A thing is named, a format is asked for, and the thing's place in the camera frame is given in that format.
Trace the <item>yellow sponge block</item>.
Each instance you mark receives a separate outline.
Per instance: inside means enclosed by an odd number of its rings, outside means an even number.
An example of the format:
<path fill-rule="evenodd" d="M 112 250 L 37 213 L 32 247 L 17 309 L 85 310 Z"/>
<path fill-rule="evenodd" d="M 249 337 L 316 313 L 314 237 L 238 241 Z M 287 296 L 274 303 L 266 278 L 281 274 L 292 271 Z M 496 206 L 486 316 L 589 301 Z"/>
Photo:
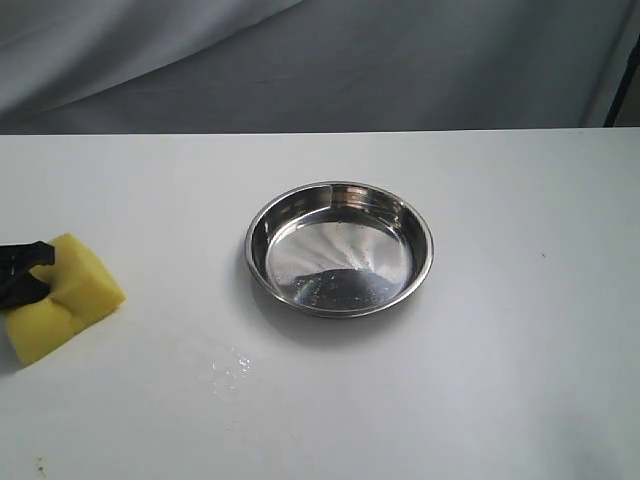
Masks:
<path fill-rule="evenodd" d="M 49 244 L 55 263 L 30 270 L 49 292 L 24 306 L 2 309 L 10 344 L 24 367 L 114 313 L 126 299 L 101 259 L 75 236 L 66 233 Z"/>

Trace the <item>brown liquid spill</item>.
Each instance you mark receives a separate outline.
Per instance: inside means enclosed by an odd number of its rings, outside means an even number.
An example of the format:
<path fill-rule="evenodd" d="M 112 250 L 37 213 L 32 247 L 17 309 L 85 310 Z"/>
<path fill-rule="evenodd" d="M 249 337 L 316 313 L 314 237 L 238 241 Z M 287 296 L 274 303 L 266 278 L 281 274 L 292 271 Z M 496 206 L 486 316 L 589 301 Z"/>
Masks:
<path fill-rule="evenodd" d="M 251 376 L 253 362 L 242 352 L 231 348 L 216 350 L 203 364 L 198 379 L 214 396 L 235 395 Z"/>

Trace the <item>grey backdrop cloth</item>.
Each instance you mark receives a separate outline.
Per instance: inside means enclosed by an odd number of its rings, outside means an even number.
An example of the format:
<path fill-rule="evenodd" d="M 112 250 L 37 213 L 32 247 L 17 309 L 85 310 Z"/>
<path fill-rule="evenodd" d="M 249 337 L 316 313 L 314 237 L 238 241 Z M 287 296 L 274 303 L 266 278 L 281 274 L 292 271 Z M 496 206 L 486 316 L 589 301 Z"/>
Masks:
<path fill-rule="evenodd" d="M 601 125 L 635 1 L 5 1 L 5 134 Z"/>

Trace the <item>round stainless steel dish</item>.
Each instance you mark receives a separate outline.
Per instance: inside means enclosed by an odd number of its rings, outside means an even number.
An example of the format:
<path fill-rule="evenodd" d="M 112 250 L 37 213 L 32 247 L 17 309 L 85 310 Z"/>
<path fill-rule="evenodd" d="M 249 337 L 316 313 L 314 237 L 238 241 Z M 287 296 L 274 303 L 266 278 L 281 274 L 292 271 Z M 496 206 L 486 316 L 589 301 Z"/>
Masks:
<path fill-rule="evenodd" d="M 406 200 L 377 186 L 323 181 L 287 191 L 254 217 L 248 270 L 276 301 L 320 318 L 358 318 L 410 297 L 427 278 L 434 239 Z"/>

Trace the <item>black stand pole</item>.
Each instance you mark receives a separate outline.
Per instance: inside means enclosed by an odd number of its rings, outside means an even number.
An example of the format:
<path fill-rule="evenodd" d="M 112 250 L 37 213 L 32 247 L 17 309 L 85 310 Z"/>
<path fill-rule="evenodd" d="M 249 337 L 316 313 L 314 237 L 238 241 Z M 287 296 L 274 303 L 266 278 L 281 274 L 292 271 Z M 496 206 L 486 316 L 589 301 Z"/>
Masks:
<path fill-rule="evenodd" d="M 615 126 L 616 120 L 623 107 L 624 101 L 631 87 L 633 78 L 639 65 L 639 40 L 636 40 L 629 56 L 627 64 L 611 102 L 610 108 L 607 112 L 605 121 L 603 123 L 604 128 L 611 128 Z"/>

